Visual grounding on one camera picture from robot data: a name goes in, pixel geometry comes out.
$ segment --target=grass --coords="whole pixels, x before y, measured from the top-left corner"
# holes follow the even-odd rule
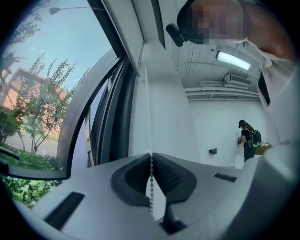
[[[53,156],[42,156],[39,154],[30,153],[18,148],[11,147],[5,143],[2,144],[1,147],[8,149],[20,156],[20,159],[17,160],[13,157],[7,156],[4,153],[0,153],[0,158],[6,160],[9,164],[34,170],[56,170],[56,158]]]
[[[6,154],[0,153],[0,158],[6,160],[11,165],[45,171],[53,171],[57,169],[55,157],[32,154],[30,152],[11,147],[5,143],[0,146],[20,156],[20,159],[17,160],[13,157],[7,156]],[[0,181],[2,181],[6,187],[7,193],[11,198],[24,203],[29,208],[33,207],[38,200],[62,182],[61,180],[27,180],[3,176],[1,174]]]

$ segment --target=sky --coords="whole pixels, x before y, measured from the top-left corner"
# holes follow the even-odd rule
[[[41,30],[25,42],[8,49],[9,52],[15,51],[15,56],[26,58],[20,63],[13,64],[10,69],[13,73],[18,67],[29,70],[37,57],[45,53],[45,67],[39,75],[46,78],[48,67],[54,59],[56,62],[52,73],[66,58],[70,64],[78,61],[76,69],[62,85],[70,90],[85,70],[93,67],[111,49],[111,45],[92,9],[66,9],[50,15],[49,8],[53,7],[72,8],[90,5],[87,0],[51,0],[49,7],[39,11],[43,20],[38,23]]]

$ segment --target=ceiling light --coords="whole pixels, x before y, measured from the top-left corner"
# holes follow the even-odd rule
[[[230,63],[230,64],[233,64],[235,66],[238,66],[240,68],[243,68],[245,70],[249,70],[251,64],[250,63],[247,63],[245,62],[244,60],[242,59],[239,59],[235,56],[232,56],[230,54],[227,54],[225,52],[221,52],[221,51],[218,51],[217,52],[217,56],[216,56],[217,60],[219,61],[222,61],[222,62],[227,62],[227,63]]]

